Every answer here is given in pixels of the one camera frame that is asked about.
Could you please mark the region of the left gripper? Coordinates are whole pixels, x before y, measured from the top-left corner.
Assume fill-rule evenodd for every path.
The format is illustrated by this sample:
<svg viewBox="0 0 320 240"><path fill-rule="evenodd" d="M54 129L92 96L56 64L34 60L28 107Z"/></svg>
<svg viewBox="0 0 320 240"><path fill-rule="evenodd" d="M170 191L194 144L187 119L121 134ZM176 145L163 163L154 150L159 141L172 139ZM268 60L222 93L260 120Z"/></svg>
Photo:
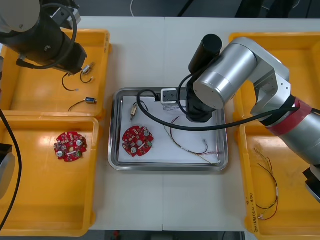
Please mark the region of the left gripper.
<svg viewBox="0 0 320 240"><path fill-rule="evenodd" d="M56 66L56 69L70 75L76 75L82 70L87 57L85 49L79 43L75 43L70 54Z"/></svg>

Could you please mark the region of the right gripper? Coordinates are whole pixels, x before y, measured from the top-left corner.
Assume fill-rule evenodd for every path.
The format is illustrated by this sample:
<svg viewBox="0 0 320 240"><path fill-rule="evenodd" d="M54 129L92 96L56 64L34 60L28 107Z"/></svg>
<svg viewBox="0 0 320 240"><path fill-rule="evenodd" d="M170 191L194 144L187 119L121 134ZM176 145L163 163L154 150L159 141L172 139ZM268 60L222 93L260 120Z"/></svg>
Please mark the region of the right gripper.
<svg viewBox="0 0 320 240"><path fill-rule="evenodd" d="M187 119L194 123L206 123L212 118L213 109L197 97L189 98L186 101Z"/></svg>

